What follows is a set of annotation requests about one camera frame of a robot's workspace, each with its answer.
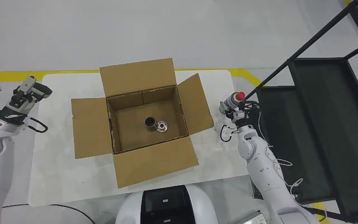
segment cardboard box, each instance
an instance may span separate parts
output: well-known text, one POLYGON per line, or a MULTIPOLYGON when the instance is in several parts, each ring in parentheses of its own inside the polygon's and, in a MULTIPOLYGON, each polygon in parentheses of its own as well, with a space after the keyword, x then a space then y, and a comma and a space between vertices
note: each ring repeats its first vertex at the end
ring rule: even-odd
POLYGON ((214 126, 198 74, 176 85, 172 59, 100 73, 106 97, 72 99, 76 158, 113 153, 119 188, 198 165, 190 135, 214 126), (148 130, 148 116, 168 130, 148 130))

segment black metal shelf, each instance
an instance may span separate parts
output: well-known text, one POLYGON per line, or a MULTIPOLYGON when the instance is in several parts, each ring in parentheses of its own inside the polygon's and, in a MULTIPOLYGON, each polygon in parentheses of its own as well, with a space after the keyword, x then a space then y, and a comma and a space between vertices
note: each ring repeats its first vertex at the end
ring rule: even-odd
POLYGON ((285 180, 304 178, 297 200, 335 199, 341 214, 327 215, 346 222, 358 221, 358 82, 348 62, 358 49, 339 58, 298 56, 357 6, 353 0, 245 98, 257 94, 272 151, 294 164, 282 168, 285 180), (264 87, 287 66, 295 86, 264 87))

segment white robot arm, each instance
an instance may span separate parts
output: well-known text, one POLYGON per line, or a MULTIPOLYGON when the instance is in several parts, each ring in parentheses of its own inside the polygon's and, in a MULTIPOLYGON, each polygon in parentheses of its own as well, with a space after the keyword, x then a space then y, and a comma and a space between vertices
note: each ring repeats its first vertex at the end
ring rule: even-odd
POLYGON ((28 77, 13 91, 13 96, 6 106, 0 110, 0 215, 5 198, 10 190, 13 166, 14 166, 14 147, 15 143, 11 136, 19 134, 24 127, 43 133, 47 127, 34 118, 30 118, 40 123, 45 129, 37 130, 27 125, 28 114, 34 105, 40 100, 51 95, 52 90, 37 83, 33 76, 28 77))
POLYGON ((278 159, 254 128, 260 119, 258 103, 244 101, 239 111, 226 110, 226 116, 236 124, 238 150, 247 161, 247 170, 252 182, 262 194, 270 214, 271 224, 316 224, 319 221, 300 206, 290 194, 284 181, 278 159))

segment table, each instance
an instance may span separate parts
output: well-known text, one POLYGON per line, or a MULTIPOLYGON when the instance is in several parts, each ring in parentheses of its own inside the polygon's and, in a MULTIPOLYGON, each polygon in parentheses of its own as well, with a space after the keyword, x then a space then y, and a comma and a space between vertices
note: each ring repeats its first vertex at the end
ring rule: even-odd
POLYGON ((191 136, 199 165, 118 189, 111 154, 75 159, 71 98, 104 97, 99 73, 50 74, 43 84, 53 94, 39 106, 38 119, 49 130, 36 134, 29 190, 29 204, 44 206, 74 200, 138 192, 174 185, 247 175, 246 162, 237 150, 236 138, 219 138, 223 124, 233 124, 222 115, 219 101, 234 87, 228 71, 177 71, 177 83, 199 72, 214 127, 191 136))

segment bottle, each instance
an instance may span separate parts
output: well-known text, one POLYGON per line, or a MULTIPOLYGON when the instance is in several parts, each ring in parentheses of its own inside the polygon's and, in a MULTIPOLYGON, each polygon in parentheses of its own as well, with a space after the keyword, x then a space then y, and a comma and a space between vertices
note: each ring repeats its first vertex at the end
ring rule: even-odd
POLYGON ((228 109, 235 109, 239 103, 245 99, 244 92, 234 92, 224 102, 220 102, 219 110, 222 114, 228 109))

